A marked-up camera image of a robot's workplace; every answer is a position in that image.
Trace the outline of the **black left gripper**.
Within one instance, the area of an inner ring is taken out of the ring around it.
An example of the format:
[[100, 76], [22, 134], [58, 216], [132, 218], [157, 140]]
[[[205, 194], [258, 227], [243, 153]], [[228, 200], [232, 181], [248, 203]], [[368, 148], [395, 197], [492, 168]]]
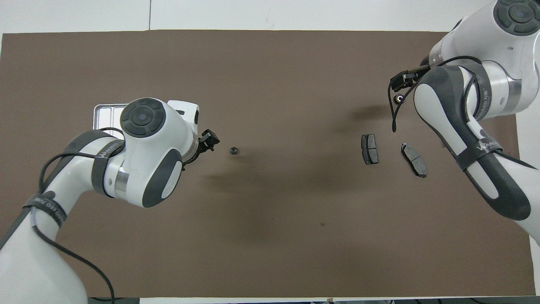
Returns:
[[216, 134], [207, 129], [204, 131], [204, 136], [197, 138], [189, 150], [182, 156], [182, 164], [185, 166], [187, 164], [193, 163], [201, 153], [204, 153], [208, 150], [214, 151], [214, 144], [219, 144], [220, 140]]

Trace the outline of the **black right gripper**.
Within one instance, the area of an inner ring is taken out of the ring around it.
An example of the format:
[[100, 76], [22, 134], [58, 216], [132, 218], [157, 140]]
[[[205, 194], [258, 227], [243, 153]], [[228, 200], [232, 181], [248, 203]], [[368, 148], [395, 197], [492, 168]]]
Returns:
[[390, 89], [394, 92], [402, 90], [404, 85], [413, 85], [417, 80], [421, 79], [431, 67], [429, 64], [424, 64], [418, 67], [416, 70], [403, 71], [402, 75], [395, 75], [390, 79]]

